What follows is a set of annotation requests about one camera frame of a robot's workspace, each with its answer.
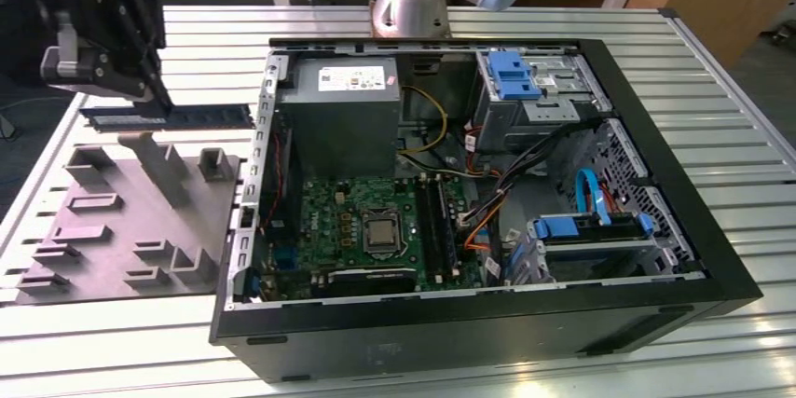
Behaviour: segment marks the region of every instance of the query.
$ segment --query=motherboard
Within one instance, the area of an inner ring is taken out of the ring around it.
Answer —
[[[458,178],[307,181],[299,242],[268,261],[279,298],[480,287],[476,257],[455,243],[464,210]]]

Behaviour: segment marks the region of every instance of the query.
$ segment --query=power supply label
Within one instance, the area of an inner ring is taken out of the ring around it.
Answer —
[[[319,71],[319,91],[386,90],[384,67],[324,67]]]

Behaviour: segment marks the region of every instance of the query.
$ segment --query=open computer tower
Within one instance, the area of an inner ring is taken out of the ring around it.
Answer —
[[[267,381],[635,350],[762,296],[602,41],[271,41],[211,341]]]

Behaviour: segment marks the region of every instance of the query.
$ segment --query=aluminum table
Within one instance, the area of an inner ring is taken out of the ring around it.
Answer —
[[[268,39],[370,34],[364,7],[168,7],[164,82],[176,103],[255,108]],[[679,19],[655,10],[452,8],[458,37],[606,41],[712,208],[766,297],[632,353],[390,377],[266,384],[208,344],[212,296],[0,308],[0,396],[731,396],[796,393],[796,157]],[[122,99],[78,95],[0,226],[0,303],[50,230],[72,148],[114,134],[79,108]],[[242,157],[247,130],[158,133],[179,154],[208,145]]]

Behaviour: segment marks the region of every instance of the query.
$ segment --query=ram slot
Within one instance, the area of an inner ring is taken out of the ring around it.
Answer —
[[[439,282],[459,275],[448,202],[438,180],[418,181],[415,185],[426,276],[430,281]]]

